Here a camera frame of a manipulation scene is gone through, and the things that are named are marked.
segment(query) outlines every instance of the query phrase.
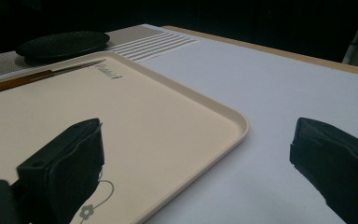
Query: knife blade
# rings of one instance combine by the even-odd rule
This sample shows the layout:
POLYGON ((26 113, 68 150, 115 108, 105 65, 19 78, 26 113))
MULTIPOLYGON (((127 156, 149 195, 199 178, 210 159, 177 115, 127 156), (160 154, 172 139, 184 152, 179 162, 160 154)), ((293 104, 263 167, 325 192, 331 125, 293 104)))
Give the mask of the knife blade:
POLYGON ((60 74, 64 74, 64 73, 72 72, 72 71, 75 71, 75 70, 78 70, 81 68, 93 66, 93 65, 95 65, 97 63, 101 63, 103 61, 105 61, 105 59, 93 61, 93 62, 89 62, 89 63, 81 63, 81 64, 69 66, 69 67, 64 67, 62 69, 58 69, 58 70, 54 70, 54 71, 49 69, 49 70, 31 74, 31 75, 28 75, 25 77, 13 78, 11 80, 0 82, 0 91, 13 89, 13 88, 16 88, 19 86, 23 86, 23 85, 26 85, 29 83, 33 83, 33 82, 36 82, 39 80, 46 79, 48 77, 55 77, 60 74))

